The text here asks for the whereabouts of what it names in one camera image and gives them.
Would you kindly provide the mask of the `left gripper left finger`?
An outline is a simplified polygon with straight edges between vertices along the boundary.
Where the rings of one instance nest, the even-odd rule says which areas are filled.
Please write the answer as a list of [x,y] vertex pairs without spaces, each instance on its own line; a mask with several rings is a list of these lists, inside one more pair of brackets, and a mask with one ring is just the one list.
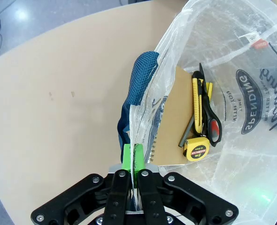
[[131,148],[124,145],[123,163],[105,178],[92,173],[31,213],[35,225],[78,225],[99,209],[107,224],[124,224],[131,188]]

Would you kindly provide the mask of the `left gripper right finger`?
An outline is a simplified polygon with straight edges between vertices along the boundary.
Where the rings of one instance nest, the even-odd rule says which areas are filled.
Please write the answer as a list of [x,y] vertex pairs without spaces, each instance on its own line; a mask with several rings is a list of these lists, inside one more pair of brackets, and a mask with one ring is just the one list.
[[179,173],[152,171],[142,144],[134,146],[133,173],[148,225],[231,225],[239,215],[237,206]]

